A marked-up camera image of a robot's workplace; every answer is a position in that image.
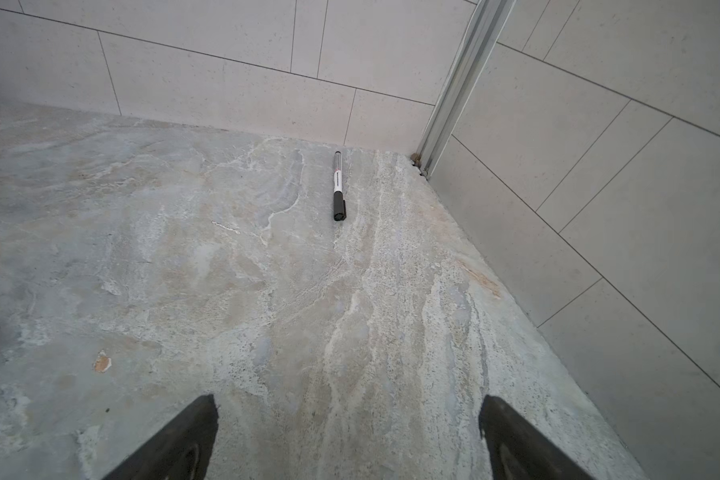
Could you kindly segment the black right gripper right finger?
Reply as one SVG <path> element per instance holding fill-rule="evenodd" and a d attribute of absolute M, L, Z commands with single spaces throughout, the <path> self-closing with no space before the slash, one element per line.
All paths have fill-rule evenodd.
<path fill-rule="evenodd" d="M 494 479 L 593 479 L 500 397 L 485 396 L 478 422 Z"/>

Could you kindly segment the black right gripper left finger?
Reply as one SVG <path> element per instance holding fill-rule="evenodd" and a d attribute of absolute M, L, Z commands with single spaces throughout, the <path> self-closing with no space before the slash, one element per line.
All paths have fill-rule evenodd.
<path fill-rule="evenodd" d="M 197 397 L 105 476 L 116 479 L 206 477 L 219 426 L 213 394 Z"/>

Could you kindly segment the black white marker pen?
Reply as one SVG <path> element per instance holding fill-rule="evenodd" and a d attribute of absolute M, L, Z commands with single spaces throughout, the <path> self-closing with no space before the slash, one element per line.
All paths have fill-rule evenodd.
<path fill-rule="evenodd" d="M 342 152 L 336 151 L 333 157 L 333 218 L 335 221 L 344 221 L 347 216 L 343 193 L 342 159 Z"/>

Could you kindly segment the aluminium corner frame post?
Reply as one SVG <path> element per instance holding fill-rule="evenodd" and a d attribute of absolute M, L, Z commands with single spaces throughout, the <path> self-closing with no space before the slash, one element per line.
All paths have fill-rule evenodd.
<path fill-rule="evenodd" d="M 478 1 L 412 163 L 429 179 L 504 29 L 515 1 Z"/>

